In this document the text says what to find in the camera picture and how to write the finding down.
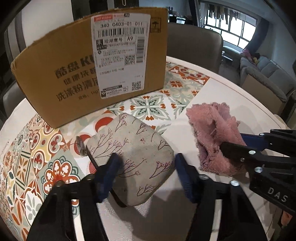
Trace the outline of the person's right hand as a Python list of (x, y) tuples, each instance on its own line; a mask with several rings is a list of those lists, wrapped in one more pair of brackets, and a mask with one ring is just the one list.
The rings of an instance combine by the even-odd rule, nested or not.
[(290, 222), (290, 220), (292, 219), (292, 217), (293, 217), (293, 216), (292, 216), (291, 214), (289, 214), (289, 213), (283, 211), (283, 212), (282, 212), (282, 215), (281, 215), (281, 220), (280, 220), (281, 228), (286, 227), (286, 226), (289, 224), (289, 222)]

